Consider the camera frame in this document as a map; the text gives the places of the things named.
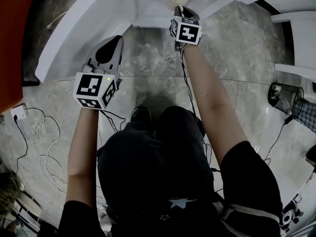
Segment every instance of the shoe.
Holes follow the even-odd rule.
[[[131,122],[146,122],[151,123],[152,122],[152,113],[147,107],[136,107],[130,116]]]

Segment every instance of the white cable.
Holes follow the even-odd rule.
[[[52,30],[52,27],[53,27],[53,23],[59,19],[61,16],[65,15],[68,11],[65,11],[64,13],[60,14],[57,18],[55,18],[53,21],[51,21],[47,26],[46,26],[46,29],[51,31]]]
[[[36,136],[37,136],[38,139],[40,139],[39,129],[40,129],[40,127],[45,123],[45,120],[51,119],[51,120],[55,123],[55,125],[56,125],[56,127],[57,127],[58,136],[57,136],[57,138],[56,138],[55,140],[53,140],[53,141],[50,143],[50,145],[49,145],[48,148],[47,148],[46,154],[39,156],[39,167],[40,167],[40,170],[41,170],[42,174],[44,175],[44,177],[52,184],[52,186],[54,186],[54,187],[55,187],[57,190],[59,190],[60,192],[66,194],[66,192],[67,192],[67,184],[68,184],[68,183],[67,183],[65,180],[61,179],[61,176],[63,175],[63,168],[62,168],[61,164],[58,162],[58,160],[56,160],[54,157],[52,157],[52,156],[49,155],[49,149],[50,149],[55,143],[57,143],[57,141],[58,141],[59,138],[60,138],[60,128],[59,128],[59,125],[58,125],[58,123],[56,122],[56,120],[55,120],[54,118],[52,118],[51,116],[46,116],[45,113],[44,113],[42,110],[40,110],[40,109],[37,109],[37,108],[28,108],[28,109],[26,109],[26,112],[28,112],[28,111],[37,111],[37,112],[40,112],[40,113],[42,114],[42,116],[43,116],[42,121],[39,123],[39,125],[38,125],[38,126],[36,127],[36,129],[34,130],[34,133],[36,134]],[[45,170],[46,170],[47,173],[48,173],[48,177],[47,177],[47,175],[44,173],[43,168],[42,168],[42,165],[41,165],[41,163],[40,163],[40,158],[42,158],[42,157],[45,157],[45,159],[46,159],[44,166],[45,166]],[[57,164],[57,166],[59,167],[60,174],[59,174],[58,176],[52,174],[52,173],[49,171],[48,166],[47,166],[48,159],[52,159],[52,160]],[[96,204],[97,204],[97,205],[105,206],[105,208],[108,207],[108,205],[107,205],[105,202],[102,202],[102,201],[103,201],[103,198],[102,198],[101,196],[96,196],[96,199],[97,199],[97,201],[96,201]]]

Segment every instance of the checkered fabric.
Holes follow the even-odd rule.
[[[294,105],[293,116],[296,121],[316,133],[316,104],[310,103],[305,99],[298,100]]]

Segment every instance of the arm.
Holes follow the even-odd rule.
[[[82,108],[68,158],[66,201],[96,207],[96,151],[99,111]]]
[[[203,126],[221,166],[225,154],[247,137],[225,87],[198,47],[188,45],[184,57]]]

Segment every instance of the tile floor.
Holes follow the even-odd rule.
[[[168,31],[131,27],[124,34],[124,42],[123,82],[108,110],[128,118],[139,104],[150,107],[155,116],[170,105],[191,109],[179,55],[173,51],[174,42]],[[255,4],[233,2],[204,20],[199,46],[222,79],[249,141],[264,158],[284,120],[284,115],[267,102],[269,85],[273,81],[291,85],[300,83],[298,76],[274,71],[275,62],[291,61],[284,46],[281,25],[273,24],[270,15]],[[23,102],[27,107],[42,109],[60,126],[61,138],[49,154],[61,163],[63,179],[67,177],[68,151],[80,110],[72,97],[73,86],[74,81],[69,80],[23,88]],[[29,143],[29,153],[19,161],[18,175],[26,191],[42,205],[43,219],[58,226],[65,195],[45,179],[38,160],[57,134],[48,121],[41,127],[38,140],[34,129],[40,120],[38,113],[30,112],[27,119],[19,122]],[[284,130],[271,153],[271,168],[286,172],[315,143],[316,135],[296,122]],[[108,121],[100,116],[98,147],[104,145],[112,134]],[[10,112],[6,112],[5,125],[0,126],[1,158],[15,171],[16,159],[25,149]],[[48,166],[56,175],[60,174],[53,162]],[[214,154],[211,166],[218,167]],[[220,188],[222,179],[215,173],[214,189]]]

